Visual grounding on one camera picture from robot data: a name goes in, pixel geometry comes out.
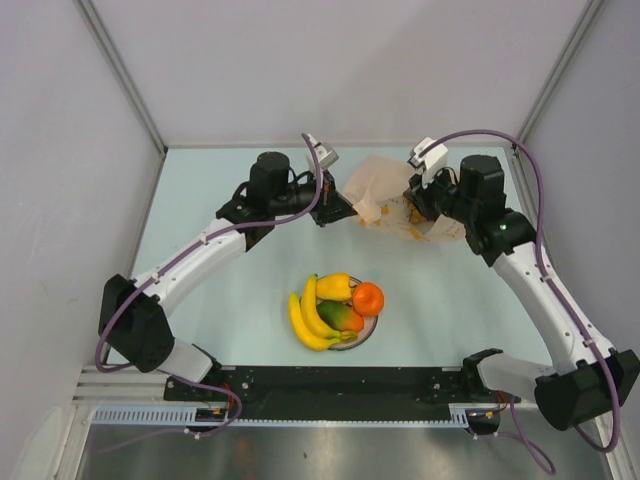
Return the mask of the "translucent orange plastic bag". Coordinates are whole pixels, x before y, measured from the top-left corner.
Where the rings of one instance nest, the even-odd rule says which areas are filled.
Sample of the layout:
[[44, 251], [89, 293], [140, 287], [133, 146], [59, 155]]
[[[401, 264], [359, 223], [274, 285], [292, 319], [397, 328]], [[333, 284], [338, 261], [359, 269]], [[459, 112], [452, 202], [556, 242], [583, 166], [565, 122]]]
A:
[[417, 242], [463, 240], [464, 226], [447, 217], [427, 220], [403, 196], [415, 171], [406, 163], [368, 156], [346, 182], [342, 195], [358, 222], [372, 231]]

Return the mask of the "yellow fake bell pepper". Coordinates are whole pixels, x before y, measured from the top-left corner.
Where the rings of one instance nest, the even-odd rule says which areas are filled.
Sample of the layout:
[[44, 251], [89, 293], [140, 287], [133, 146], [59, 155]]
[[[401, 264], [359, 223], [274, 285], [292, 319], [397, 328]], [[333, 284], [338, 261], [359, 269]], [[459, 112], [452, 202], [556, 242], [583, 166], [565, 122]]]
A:
[[321, 300], [349, 301], [352, 298], [351, 277], [340, 272], [319, 278], [316, 281], [316, 296]]

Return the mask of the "orange fake tangerine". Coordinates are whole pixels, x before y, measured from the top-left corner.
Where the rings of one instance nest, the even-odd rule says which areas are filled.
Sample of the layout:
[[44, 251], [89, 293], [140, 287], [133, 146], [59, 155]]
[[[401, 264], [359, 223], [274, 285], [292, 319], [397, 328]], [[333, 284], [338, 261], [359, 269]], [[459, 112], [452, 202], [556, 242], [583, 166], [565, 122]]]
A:
[[382, 290], [371, 282], [356, 285], [352, 292], [352, 305], [356, 312], [364, 317], [375, 317], [380, 314], [385, 305]]

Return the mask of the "green orange fake mango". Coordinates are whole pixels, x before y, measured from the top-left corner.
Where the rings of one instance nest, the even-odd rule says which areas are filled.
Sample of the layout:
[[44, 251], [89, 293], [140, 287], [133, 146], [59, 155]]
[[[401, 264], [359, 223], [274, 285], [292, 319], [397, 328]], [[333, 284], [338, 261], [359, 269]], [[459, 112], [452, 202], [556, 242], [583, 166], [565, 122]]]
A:
[[364, 329], [364, 318], [348, 304], [324, 300], [316, 309], [320, 318], [335, 330], [360, 332]]

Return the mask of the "yellow fake banana bunch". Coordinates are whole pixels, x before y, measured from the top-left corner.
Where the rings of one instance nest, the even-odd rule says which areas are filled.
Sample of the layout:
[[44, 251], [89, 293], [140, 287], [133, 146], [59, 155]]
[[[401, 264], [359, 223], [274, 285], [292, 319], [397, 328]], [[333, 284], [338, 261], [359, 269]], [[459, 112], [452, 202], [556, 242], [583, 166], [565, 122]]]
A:
[[316, 285], [318, 277], [311, 275], [302, 296], [292, 292], [287, 300], [287, 312], [293, 333], [298, 341], [312, 351], [327, 351], [338, 344], [357, 339], [354, 331], [338, 331], [326, 324], [317, 311]]

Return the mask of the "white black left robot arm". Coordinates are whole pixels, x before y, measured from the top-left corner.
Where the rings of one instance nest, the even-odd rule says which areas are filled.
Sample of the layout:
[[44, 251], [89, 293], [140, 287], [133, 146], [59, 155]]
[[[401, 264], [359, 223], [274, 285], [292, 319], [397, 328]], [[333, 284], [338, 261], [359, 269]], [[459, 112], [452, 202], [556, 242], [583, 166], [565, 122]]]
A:
[[329, 172], [337, 159], [332, 148], [316, 144], [308, 170], [295, 175], [285, 154], [260, 154], [248, 180], [188, 246], [134, 279], [116, 274], [105, 283], [96, 349], [110, 346], [126, 367], [182, 377], [197, 398], [214, 397], [221, 376], [213, 357], [177, 339], [170, 314], [212, 272], [248, 252], [276, 226], [310, 215], [324, 227], [354, 215]]

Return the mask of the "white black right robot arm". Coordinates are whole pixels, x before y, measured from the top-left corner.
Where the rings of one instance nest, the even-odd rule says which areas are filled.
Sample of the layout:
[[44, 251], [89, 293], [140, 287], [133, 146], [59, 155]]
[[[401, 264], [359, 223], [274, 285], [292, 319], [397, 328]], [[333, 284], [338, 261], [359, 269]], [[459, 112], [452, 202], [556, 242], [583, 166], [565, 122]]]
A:
[[587, 320], [553, 271], [536, 232], [506, 205], [505, 175], [487, 155], [464, 158], [458, 173], [446, 160], [412, 158], [405, 198], [426, 219], [461, 223], [472, 252], [510, 287], [551, 358], [542, 365], [487, 349], [463, 361], [461, 388], [473, 401], [502, 391], [536, 403], [547, 422], [565, 431], [607, 412], [619, 413], [639, 375], [639, 359], [618, 351]]

